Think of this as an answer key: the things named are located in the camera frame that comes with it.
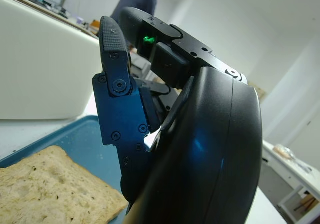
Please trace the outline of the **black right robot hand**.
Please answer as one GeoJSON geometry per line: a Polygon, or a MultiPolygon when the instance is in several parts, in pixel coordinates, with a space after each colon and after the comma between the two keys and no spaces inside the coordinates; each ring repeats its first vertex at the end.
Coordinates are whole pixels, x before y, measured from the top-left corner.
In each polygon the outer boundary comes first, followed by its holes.
{"type": "Polygon", "coordinates": [[[92,79],[102,141],[117,149],[126,224],[243,224],[258,187],[260,102],[246,77],[172,24],[133,7],[100,20],[92,79]],[[167,116],[130,75],[128,43],[172,89],[167,116]]]}

